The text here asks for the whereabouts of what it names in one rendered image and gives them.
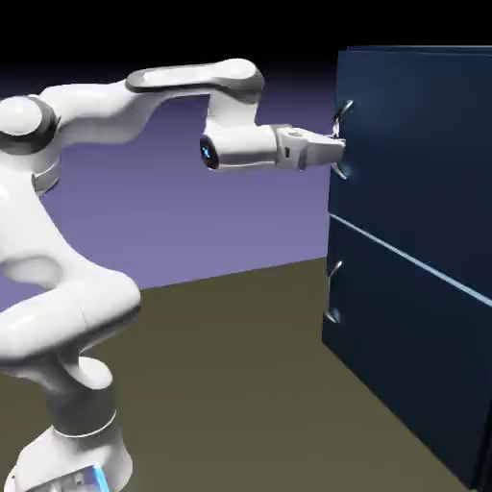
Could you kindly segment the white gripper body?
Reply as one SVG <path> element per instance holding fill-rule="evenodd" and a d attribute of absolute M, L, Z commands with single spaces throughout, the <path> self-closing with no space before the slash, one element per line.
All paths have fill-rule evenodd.
<path fill-rule="evenodd" d="M 332 135 L 320 135 L 302 130 L 304 147 L 301 150 L 298 167 L 305 170 L 312 166 L 331 165 L 343 157 L 346 140 Z"/>

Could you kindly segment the dark blue cabinet door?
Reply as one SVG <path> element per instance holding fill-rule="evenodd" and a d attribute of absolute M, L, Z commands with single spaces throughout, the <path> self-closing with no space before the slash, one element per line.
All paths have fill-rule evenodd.
<path fill-rule="evenodd" d="M 331 212 L 492 299 L 492 49 L 351 48 Z"/>
<path fill-rule="evenodd" d="M 323 343 L 467 487 L 492 492 L 492 299 L 330 219 Z"/>

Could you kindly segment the dark blue cabinet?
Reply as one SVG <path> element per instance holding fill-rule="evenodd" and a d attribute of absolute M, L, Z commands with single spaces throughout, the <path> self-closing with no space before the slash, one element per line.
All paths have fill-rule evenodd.
<path fill-rule="evenodd" d="M 492 492 L 492 46 L 351 46 L 335 106 L 323 343 Z"/>

